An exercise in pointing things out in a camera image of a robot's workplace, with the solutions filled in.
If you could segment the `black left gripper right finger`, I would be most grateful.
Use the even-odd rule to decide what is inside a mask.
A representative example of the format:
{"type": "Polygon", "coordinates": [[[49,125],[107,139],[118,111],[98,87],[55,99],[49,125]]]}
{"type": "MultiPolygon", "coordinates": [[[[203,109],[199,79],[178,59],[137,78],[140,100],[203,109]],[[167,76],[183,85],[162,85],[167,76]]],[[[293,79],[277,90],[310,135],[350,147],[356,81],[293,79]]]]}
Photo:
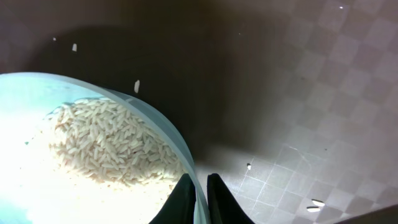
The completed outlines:
{"type": "Polygon", "coordinates": [[[212,224],[254,224],[216,173],[207,178],[207,196],[212,224]]]}

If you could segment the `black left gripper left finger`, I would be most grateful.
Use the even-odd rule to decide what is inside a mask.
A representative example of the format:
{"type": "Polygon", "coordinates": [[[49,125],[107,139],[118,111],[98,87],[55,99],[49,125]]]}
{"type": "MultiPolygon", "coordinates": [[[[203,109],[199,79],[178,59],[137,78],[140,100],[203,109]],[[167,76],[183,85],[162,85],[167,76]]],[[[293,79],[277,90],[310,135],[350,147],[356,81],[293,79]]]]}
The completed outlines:
{"type": "Polygon", "coordinates": [[[193,224],[195,202],[195,186],[184,174],[150,224],[193,224]]]}

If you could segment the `light blue rice bowl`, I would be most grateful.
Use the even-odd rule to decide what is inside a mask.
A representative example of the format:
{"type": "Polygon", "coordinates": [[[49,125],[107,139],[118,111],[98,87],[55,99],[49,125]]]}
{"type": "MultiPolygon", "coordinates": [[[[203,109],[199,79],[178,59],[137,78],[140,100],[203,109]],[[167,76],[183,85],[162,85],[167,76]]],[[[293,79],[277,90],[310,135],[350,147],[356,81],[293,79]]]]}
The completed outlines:
{"type": "Polygon", "coordinates": [[[150,223],[184,174],[193,223],[209,223],[187,143],[155,108],[61,75],[1,75],[2,223],[150,223]]]}

